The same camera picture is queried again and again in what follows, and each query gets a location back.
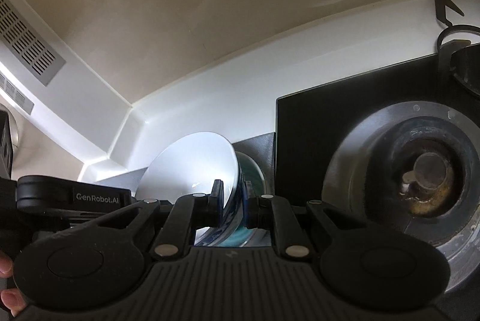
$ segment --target air vent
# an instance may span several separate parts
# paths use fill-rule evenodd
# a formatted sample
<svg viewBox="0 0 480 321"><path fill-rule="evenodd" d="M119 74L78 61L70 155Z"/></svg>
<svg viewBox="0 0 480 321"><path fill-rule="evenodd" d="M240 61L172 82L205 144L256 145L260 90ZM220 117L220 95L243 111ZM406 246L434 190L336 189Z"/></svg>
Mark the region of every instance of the air vent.
<svg viewBox="0 0 480 321"><path fill-rule="evenodd" d="M17 103L28 115L32 113L33 102L15 87L8 78L0 73L0 88Z"/></svg>
<svg viewBox="0 0 480 321"><path fill-rule="evenodd" d="M7 0L0 0L0 40L45 86L65 64Z"/></svg>

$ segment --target dish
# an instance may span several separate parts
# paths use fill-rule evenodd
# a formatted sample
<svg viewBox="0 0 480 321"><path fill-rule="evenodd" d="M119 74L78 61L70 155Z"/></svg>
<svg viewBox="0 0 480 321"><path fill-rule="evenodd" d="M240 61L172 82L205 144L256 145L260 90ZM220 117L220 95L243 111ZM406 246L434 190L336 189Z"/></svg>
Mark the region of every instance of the dish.
<svg viewBox="0 0 480 321"><path fill-rule="evenodd" d="M196 245L209 245L230 226L242 195L243 178L237 156L223 136L200 132L175 141L152 161L135 198L175 203L183 195L210 194L215 179L223 181L224 222L219 228L199 229L195 235Z"/></svg>
<svg viewBox="0 0 480 321"><path fill-rule="evenodd" d="M243 174L243 178L248 187L252 187L255 194L260 196L263 194L271 194L269 187L265 181L262 170L258 164L248 155L235 152L237 159ZM254 247L258 246L260 242L265 238L268 231L264 229L247 229L243 225L243 210L239 208L234 222L238 222L237 226L231 227L230 231L226 232L225 236L222 236L215 246L217 247Z"/></svg>

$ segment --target black panel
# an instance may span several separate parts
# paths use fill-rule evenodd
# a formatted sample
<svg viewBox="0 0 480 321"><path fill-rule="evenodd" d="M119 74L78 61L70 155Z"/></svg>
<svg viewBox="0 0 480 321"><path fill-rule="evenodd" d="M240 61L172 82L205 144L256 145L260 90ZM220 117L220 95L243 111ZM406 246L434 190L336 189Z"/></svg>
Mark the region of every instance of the black panel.
<svg viewBox="0 0 480 321"><path fill-rule="evenodd" d="M298 206L320 199L330 159L347 134L388 105L435 101L436 68L431 55L279 98L277 195Z"/></svg>

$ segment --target black plastic hook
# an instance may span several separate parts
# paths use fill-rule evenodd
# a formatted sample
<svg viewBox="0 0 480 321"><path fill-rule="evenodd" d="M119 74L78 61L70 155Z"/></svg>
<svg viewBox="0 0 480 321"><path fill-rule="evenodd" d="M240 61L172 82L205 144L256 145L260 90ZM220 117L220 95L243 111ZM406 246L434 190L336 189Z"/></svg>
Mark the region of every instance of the black plastic hook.
<svg viewBox="0 0 480 321"><path fill-rule="evenodd" d="M444 25L448 27L452 27L453 23L450 22L446 17L446 8L450 8L454 10L457 14L462 15L463 17L465 14L463 11L451 0L435 0L435 15L437 20L442 22Z"/></svg>

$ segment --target white bowl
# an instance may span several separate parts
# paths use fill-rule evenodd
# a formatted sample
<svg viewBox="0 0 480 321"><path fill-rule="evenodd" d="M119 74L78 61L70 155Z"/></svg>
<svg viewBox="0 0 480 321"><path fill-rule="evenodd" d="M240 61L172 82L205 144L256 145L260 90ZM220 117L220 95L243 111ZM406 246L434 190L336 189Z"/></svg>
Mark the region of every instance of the white bowl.
<svg viewBox="0 0 480 321"><path fill-rule="evenodd" d="M236 209L234 198L241 186L239 164L230 142L212 132L201 132L185 136L168 146L153 160L138 186L135 198L155 198L171 203L183 195L202 192L210 194L215 179L223 181L224 216ZM197 230L195 243L206 245L224 230L203 228Z"/></svg>

